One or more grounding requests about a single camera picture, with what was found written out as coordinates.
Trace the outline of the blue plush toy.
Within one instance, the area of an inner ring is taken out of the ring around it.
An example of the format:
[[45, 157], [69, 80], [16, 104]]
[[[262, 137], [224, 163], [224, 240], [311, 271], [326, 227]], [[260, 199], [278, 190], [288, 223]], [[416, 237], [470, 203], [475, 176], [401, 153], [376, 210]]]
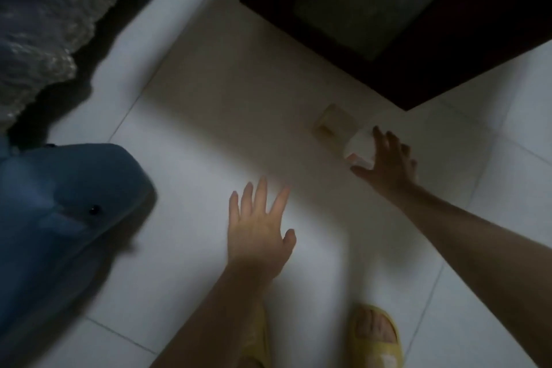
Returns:
[[118, 145], [20, 152], [0, 139], [0, 340], [27, 335], [87, 289], [101, 263], [97, 239], [150, 189]]

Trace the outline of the person's left forearm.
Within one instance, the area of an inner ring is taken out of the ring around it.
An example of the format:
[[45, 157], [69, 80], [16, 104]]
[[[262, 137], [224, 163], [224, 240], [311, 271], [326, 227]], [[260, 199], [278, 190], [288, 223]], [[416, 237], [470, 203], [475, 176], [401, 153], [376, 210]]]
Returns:
[[265, 368], [242, 351], [272, 280], [252, 260], [230, 262], [150, 368]]

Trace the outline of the person's left hand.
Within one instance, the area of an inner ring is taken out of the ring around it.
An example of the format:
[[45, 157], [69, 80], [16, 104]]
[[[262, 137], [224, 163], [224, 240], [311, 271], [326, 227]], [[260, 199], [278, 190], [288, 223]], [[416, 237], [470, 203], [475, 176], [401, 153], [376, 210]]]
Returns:
[[242, 195], [239, 195], [239, 222], [235, 227], [228, 226], [227, 229], [228, 260], [230, 265], [251, 268], [265, 282], [270, 282], [281, 273], [291, 257], [281, 255], [282, 239], [286, 233], [282, 233], [281, 223], [290, 190], [281, 189], [272, 207], [269, 210], [266, 208], [266, 215], [255, 218], [253, 199], [256, 187], [249, 182]]

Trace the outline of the dark wooden cabinet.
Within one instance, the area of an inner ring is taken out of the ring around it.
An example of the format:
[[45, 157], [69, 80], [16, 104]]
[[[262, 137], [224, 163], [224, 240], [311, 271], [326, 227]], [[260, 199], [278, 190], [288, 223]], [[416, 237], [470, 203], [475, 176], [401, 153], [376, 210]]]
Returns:
[[552, 0], [240, 0], [408, 111], [552, 39]]

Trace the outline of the small white box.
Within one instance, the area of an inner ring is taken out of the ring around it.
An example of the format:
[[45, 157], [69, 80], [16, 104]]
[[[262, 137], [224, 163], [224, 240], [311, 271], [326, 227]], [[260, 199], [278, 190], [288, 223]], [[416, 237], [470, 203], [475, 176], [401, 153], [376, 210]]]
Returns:
[[361, 128], [346, 142], [343, 158], [353, 166], [371, 170], [375, 164], [375, 142], [372, 132]]

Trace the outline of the person's right forearm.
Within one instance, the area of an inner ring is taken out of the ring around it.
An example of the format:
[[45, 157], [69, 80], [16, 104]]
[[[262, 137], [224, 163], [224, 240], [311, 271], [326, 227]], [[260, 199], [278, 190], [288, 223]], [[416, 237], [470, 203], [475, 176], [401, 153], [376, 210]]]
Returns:
[[412, 183], [386, 198], [539, 368], [552, 368], [552, 249], [441, 200]]

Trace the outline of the small beige box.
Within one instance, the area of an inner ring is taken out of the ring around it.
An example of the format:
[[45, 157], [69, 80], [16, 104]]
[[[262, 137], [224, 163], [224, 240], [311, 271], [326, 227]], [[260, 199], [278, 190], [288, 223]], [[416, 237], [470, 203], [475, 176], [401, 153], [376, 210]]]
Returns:
[[333, 154], [343, 157], [347, 144], [361, 129], [359, 122], [336, 104], [330, 104], [315, 121], [314, 137]]

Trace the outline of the yellow slipper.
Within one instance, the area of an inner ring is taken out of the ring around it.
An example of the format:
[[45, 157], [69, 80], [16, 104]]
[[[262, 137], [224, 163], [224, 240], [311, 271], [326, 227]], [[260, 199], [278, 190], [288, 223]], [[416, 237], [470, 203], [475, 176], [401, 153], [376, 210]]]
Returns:
[[255, 310], [239, 358], [238, 368], [249, 366], [252, 368], [272, 368], [267, 316], [262, 304]]
[[354, 305], [347, 328], [347, 357], [349, 368], [403, 368], [404, 355], [400, 335], [393, 319], [384, 310], [395, 328], [398, 344], [376, 343], [354, 336], [355, 312], [358, 307], [373, 307], [364, 303]]

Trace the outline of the person's right hand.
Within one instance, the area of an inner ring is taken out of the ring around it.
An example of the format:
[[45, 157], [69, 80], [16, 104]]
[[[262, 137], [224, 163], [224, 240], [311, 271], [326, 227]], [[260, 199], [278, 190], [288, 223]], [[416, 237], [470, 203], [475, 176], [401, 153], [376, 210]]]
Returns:
[[382, 197], [398, 208], [408, 198], [409, 190], [416, 187], [409, 180], [408, 160], [411, 158], [411, 148], [401, 142], [401, 158], [388, 157], [386, 133], [375, 126], [372, 130], [375, 142], [374, 180], [365, 181]]

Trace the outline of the grey fuzzy blanket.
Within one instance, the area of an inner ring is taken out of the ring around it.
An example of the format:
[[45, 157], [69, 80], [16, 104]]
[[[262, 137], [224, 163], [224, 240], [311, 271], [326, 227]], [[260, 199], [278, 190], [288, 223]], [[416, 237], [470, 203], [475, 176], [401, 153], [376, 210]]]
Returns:
[[0, 134], [47, 86], [73, 79], [73, 55], [117, 0], [0, 0]]

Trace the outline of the person's right foot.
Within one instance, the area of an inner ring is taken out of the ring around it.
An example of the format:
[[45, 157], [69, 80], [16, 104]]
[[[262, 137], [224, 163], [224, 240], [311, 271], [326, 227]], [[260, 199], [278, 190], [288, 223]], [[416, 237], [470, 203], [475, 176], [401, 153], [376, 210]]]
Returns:
[[376, 343], [398, 344], [390, 318], [378, 308], [358, 307], [355, 312], [354, 336]]

